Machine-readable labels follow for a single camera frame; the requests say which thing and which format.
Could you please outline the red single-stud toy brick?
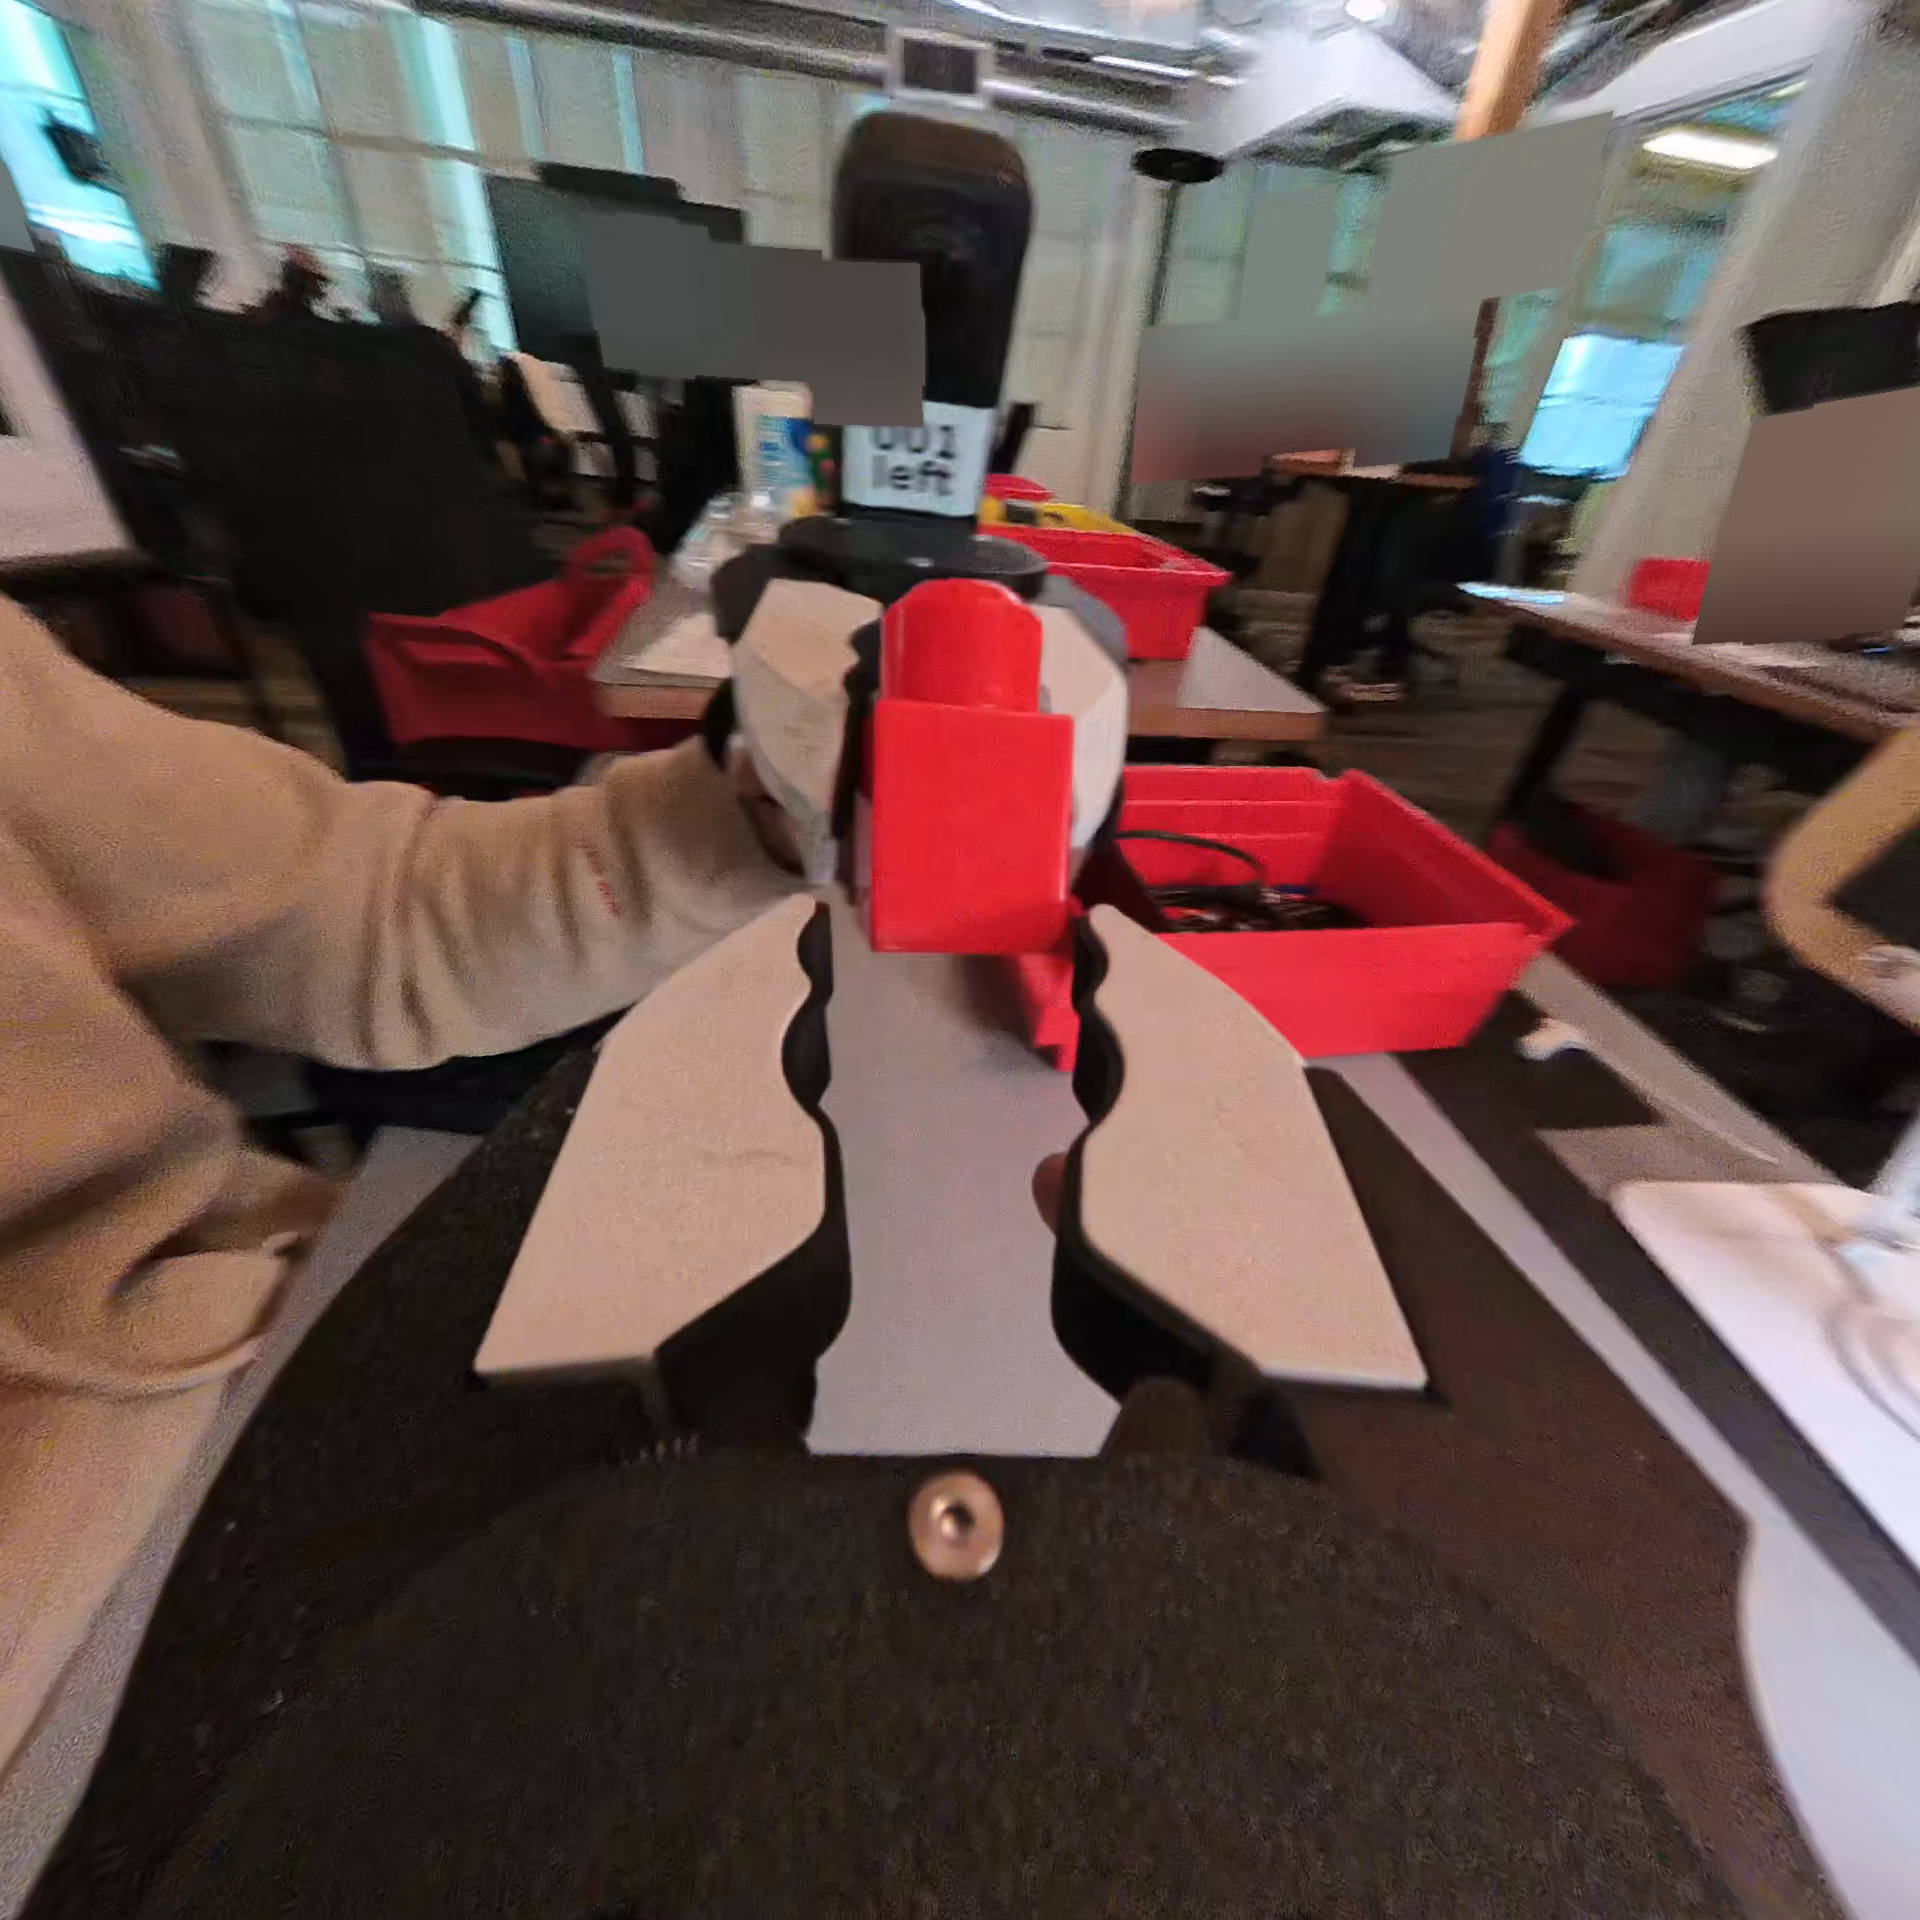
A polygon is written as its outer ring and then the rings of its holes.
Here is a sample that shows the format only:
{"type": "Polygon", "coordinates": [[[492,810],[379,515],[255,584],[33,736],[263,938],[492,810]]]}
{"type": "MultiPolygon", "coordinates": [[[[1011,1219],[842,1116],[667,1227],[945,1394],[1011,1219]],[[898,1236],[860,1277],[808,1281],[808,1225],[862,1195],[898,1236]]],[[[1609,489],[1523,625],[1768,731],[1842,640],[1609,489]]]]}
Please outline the red single-stud toy brick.
{"type": "Polygon", "coordinates": [[[994,584],[887,609],[855,812],[878,953],[1030,955],[1066,935],[1073,720],[1042,709],[1040,667],[1038,612],[994,584]]]}

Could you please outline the person in beige hoodie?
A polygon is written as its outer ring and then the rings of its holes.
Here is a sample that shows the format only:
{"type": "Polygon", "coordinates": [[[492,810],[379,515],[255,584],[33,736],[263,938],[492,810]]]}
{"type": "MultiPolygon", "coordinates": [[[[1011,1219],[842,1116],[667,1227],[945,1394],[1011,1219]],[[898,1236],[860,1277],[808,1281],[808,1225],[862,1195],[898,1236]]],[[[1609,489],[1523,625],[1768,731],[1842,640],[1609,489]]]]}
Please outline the person in beige hoodie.
{"type": "Polygon", "coordinates": [[[273,1343],[326,1183],[256,1151],[201,1040],[426,1040],[383,892],[463,810],[182,717],[6,603],[6,1776],[273,1343]]]}

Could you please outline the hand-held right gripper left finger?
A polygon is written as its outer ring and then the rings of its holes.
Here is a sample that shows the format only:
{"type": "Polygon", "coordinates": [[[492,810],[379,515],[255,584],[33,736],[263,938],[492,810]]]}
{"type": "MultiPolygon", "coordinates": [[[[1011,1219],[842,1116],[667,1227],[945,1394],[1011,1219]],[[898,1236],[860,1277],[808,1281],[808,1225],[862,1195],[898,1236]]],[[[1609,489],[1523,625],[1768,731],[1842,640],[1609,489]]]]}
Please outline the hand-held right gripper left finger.
{"type": "Polygon", "coordinates": [[[810,1427],[849,1321],[833,919],[760,915],[604,1037],[473,1375],[620,1381],[658,1427],[810,1427]]]}

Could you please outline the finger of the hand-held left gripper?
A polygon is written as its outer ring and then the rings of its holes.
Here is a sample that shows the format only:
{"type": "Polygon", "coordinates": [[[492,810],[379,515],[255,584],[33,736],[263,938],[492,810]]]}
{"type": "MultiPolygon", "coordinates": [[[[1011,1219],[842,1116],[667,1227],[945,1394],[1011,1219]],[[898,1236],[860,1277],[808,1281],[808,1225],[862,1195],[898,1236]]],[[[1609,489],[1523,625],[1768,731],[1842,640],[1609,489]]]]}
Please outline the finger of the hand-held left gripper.
{"type": "Polygon", "coordinates": [[[849,746],[855,635],[880,620],[872,596],[816,580],[772,580],[734,642],[736,735],[779,807],[806,881],[842,867],[833,825],[849,746]]]}
{"type": "Polygon", "coordinates": [[[1130,741],[1126,656],[1079,612],[1040,609],[1042,711],[1073,720],[1070,850],[1090,850],[1113,815],[1130,741]]]}

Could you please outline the black floor lamp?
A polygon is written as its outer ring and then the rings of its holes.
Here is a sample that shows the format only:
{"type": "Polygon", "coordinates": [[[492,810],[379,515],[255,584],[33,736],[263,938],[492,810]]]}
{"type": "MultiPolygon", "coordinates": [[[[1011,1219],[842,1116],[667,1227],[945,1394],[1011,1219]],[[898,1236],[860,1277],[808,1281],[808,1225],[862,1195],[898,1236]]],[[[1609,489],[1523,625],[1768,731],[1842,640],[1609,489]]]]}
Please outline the black floor lamp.
{"type": "Polygon", "coordinates": [[[1227,163],[1211,152],[1187,147],[1177,139],[1164,139],[1144,147],[1132,159],[1132,171],[1148,184],[1160,200],[1158,239],[1151,259],[1148,295],[1144,309],[1140,348],[1137,357],[1137,399],[1135,413],[1127,427],[1126,466],[1127,466],[1127,505],[1135,507],[1139,484],[1135,481],[1137,431],[1140,425],[1140,396],[1145,381],[1145,345],[1148,335],[1164,324],[1180,321],[1182,282],[1188,269],[1188,251],[1193,241],[1193,216],[1211,191],[1224,179],[1227,163]]]}

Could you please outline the white wipes canister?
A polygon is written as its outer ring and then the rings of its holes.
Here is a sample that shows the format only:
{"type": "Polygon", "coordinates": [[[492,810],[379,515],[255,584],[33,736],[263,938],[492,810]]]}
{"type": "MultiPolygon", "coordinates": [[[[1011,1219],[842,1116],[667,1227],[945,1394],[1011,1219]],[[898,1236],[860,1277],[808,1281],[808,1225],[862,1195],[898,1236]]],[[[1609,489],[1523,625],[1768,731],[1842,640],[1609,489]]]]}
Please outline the white wipes canister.
{"type": "Polygon", "coordinates": [[[820,509],[812,459],[812,391],[803,381],[744,381],[734,388],[742,503],[771,525],[820,509]]]}

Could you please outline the person's left forearm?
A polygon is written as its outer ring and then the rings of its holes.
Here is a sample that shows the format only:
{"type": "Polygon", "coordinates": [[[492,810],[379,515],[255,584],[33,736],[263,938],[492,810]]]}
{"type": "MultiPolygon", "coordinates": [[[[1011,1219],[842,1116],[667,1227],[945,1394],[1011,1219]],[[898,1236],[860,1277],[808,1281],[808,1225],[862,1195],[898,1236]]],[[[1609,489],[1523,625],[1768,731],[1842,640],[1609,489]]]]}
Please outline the person's left forearm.
{"type": "Polygon", "coordinates": [[[296,1051],[423,1069],[631,1008],[800,892],[700,743],[534,800],[342,784],[275,965],[296,1051]]]}

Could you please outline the clear plastic bag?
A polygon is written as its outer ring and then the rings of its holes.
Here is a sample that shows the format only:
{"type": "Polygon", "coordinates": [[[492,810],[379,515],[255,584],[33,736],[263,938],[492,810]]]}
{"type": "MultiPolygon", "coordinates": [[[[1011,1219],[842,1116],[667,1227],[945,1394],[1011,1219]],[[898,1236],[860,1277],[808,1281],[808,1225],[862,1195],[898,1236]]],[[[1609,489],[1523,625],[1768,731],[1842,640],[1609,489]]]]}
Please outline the clear plastic bag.
{"type": "Polygon", "coordinates": [[[667,572],[687,593],[706,593],[721,567],[778,539],[784,517],[772,491],[711,496],[676,545],[667,572]]]}

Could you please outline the red fabric floor bin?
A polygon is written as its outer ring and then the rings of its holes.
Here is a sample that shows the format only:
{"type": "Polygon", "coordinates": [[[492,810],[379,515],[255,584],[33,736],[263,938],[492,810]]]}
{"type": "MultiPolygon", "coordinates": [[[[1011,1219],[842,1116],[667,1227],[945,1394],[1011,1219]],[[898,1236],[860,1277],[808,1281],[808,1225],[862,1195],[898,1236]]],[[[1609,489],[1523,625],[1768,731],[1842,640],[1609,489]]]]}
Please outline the red fabric floor bin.
{"type": "Polygon", "coordinates": [[[1602,991],[1670,991],[1692,969],[1720,874],[1628,821],[1547,800],[1504,821],[1489,857],[1568,917],[1555,953],[1602,991]]]}

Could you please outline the grey desk with wooden edge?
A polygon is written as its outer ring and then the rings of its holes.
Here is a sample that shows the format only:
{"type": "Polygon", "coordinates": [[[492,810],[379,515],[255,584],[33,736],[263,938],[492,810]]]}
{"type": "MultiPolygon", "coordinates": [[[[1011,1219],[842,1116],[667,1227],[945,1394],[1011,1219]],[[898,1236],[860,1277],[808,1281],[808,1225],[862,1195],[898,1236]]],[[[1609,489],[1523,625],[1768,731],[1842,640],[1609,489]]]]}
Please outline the grey desk with wooden edge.
{"type": "MultiPolygon", "coordinates": [[[[1099,603],[1073,599],[1066,605],[1026,603],[1017,593],[994,584],[928,580],[918,584],[898,599],[889,616],[908,612],[921,621],[930,642],[930,664],[946,675],[962,667],[985,667],[988,642],[999,628],[1011,634],[1035,631],[1042,647],[1040,609],[1068,609],[1079,612],[1099,639],[1099,620],[1112,612],[1099,603]]],[[[593,667],[593,689],[601,709],[610,715],[643,717],[655,700],[667,693],[731,695],[734,644],[727,650],[727,675],[723,680],[696,680],[687,685],[660,676],[660,666],[672,666],[689,653],[696,666],[718,660],[723,642],[715,617],[697,610],[679,591],[652,596],[604,651],[593,667]]],[[[849,675],[850,713],[870,703],[872,669],[864,656],[849,675]]],[[[1130,723],[1127,739],[1172,736],[1191,741],[1246,739],[1255,743],[1304,743],[1316,739],[1323,723],[1323,707],[1296,691],[1281,675],[1263,667],[1255,659],[1227,644],[1211,631],[1200,631],[1182,664],[1127,664],[1130,723]]],[[[1024,707],[1024,713],[1042,711],[1042,695],[1024,707]]]]}

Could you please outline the black high-back chair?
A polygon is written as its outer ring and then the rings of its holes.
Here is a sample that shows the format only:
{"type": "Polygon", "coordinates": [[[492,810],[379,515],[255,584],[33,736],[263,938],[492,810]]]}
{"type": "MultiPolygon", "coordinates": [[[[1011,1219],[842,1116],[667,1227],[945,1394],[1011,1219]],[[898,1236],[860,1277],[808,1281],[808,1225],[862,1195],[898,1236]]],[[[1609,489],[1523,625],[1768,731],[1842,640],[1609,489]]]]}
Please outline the black high-back chair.
{"type": "Polygon", "coordinates": [[[316,683],[348,776],[396,777],[370,620],[463,609],[519,556],[443,355],[398,327],[162,309],[136,368],[242,603],[316,683]]]}

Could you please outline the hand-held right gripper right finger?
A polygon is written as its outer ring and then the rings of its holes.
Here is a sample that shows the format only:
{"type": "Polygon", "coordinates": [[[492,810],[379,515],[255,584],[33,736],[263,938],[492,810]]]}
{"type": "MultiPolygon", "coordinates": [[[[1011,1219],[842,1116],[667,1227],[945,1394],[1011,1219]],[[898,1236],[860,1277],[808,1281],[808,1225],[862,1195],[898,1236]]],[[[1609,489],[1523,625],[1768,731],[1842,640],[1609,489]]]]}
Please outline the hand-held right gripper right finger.
{"type": "Polygon", "coordinates": [[[1073,935],[1079,1129],[1049,1321],[1113,1402],[1196,1393],[1227,1434],[1322,1402],[1428,1409],[1431,1370],[1300,1051],[1113,905],[1073,935]]]}

